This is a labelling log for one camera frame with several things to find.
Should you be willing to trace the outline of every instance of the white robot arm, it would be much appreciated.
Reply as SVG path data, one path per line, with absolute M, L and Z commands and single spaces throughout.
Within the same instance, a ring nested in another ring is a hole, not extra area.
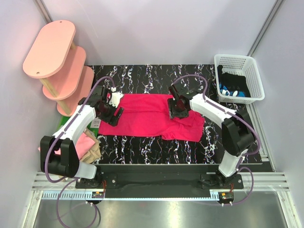
M 202 97 L 202 94 L 195 95 L 190 100 L 190 108 L 191 110 L 198 112 L 208 119 L 215 122 L 220 128 L 222 127 L 222 123 L 225 121 L 225 119 L 229 119 L 231 116 L 227 114 L 227 112 L 231 112 L 233 114 L 236 113 L 235 110 L 223 107 L 225 112 L 219 110 L 215 106 L 211 105 L 210 103 L 214 103 L 216 105 L 219 105 L 218 103 L 212 101 L 209 98 L 205 98 L 209 102 L 205 102 L 205 100 Z M 222 163 L 219 165 L 218 170 L 225 176 L 230 177 L 237 171 L 237 164 L 239 160 L 241 159 L 241 156 L 246 153 L 248 149 L 245 149 L 243 152 L 239 154 L 239 156 L 231 155 L 227 151 L 224 153 L 224 157 L 222 160 Z
M 123 94 L 116 92 L 115 88 L 109 90 L 101 87 L 100 90 L 100 94 L 93 94 L 84 106 L 85 98 L 83 98 L 78 103 L 78 107 L 71 118 L 53 136 L 44 136 L 41 139 L 40 167 L 42 171 L 45 171 L 46 157 L 51 144 L 59 138 L 47 161 L 48 171 L 65 177 L 95 178 L 97 167 L 79 161 L 75 144 L 88 124 L 96 117 L 112 126 L 116 126 L 124 110 L 123 108 L 118 109 Z M 59 148 L 61 154 L 55 154 L 55 151 Z

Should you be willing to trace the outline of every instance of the pink shelf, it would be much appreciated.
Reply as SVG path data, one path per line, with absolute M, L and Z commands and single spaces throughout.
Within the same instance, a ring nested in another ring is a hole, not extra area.
M 70 97 L 77 89 L 85 60 L 86 52 L 82 47 L 70 49 L 61 70 L 47 78 L 58 92 L 58 96 L 54 97 L 45 86 L 42 88 L 43 94 L 48 99 L 54 101 L 60 101 Z
M 57 73 L 64 65 L 75 31 L 74 24 L 67 20 L 44 26 L 24 60 L 24 72 L 32 78 L 46 78 Z
M 93 70 L 88 66 L 84 66 L 76 91 L 67 99 L 62 100 L 71 109 L 72 113 L 70 115 L 67 115 L 60 107 L 60 105 L 57 104 L 57 110 L 59 111 L 60 114 L 64 116 L 72 116 L 74 114 L 78 106 L 78 102 L 83 97 L 87 97 L 89 95 L 93 83 L 93 78 L 94 78 Z

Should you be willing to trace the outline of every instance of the folded cloth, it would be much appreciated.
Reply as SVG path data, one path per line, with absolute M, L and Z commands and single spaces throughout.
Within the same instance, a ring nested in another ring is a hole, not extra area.
M 85 130 L 85 134 L 94 141 L 94 145 L 89 149 L 87 153 L 85 153 L 80 161 L 91 164 L 101 157 L 99 141 L 90 133 L 88 129 Z
M 95 145 L 95 141 L 85 133 L 82 133 L 75 145 L 78 159 L 81 159 L 93 145 Z M 61 149 L 55 151 L 55 154 L 61 154 Z
M 99 134 L 139 137 L 161 136 L 165 140 L 199 142 L 203 134 L 204 118 L 194 111 L 189 117 L 170 119 L 167 100 L 171 95 L 125 94 L 119 106 L 124 108 L 116 127 L 101 122 Z

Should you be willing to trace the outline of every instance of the white plastic basket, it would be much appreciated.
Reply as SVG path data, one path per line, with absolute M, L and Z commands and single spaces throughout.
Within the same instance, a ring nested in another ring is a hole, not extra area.
M 264 89 L 260 74 L 257 69 L 257 63 L 254 58 L 239 55 L 222 55 L 214 56 L 215 74 L 217 81 L 218 100 L 220 102 L 250 104 L 254 101 L 260 101 L 265 98 Z M 247 87 L 251 97 L 226 96 L 220 92 L 219 75 L 217 67 L 223 65 L 223 73 L 233 75 L 242 75 L 246 77 Z

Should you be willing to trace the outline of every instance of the table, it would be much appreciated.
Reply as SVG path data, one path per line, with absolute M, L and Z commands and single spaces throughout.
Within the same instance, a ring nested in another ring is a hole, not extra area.
M 125 65 L 91 66 L 95 72 L 93 84 L 103 76 L 113 78 L 122 93 L 169 94 L 168 87 L 178 77 L 198 74 L 208 81 L 206 95 L 217 101 L 214 65 Z M 181 80 L 185 87 L 202 89 L 201 79 Z M 244 104 L 220 103 L 235 110 L 246 109 Z M 214 164 L 224 155 L 221 129 L 205 118 L 204 133 L 200 142 L 163 140 L 161 137 L 130 137 L 98 135 L 102 158 L 99 164 Z M 248 156 L 244 163 L 260 164 L 261 156 Z

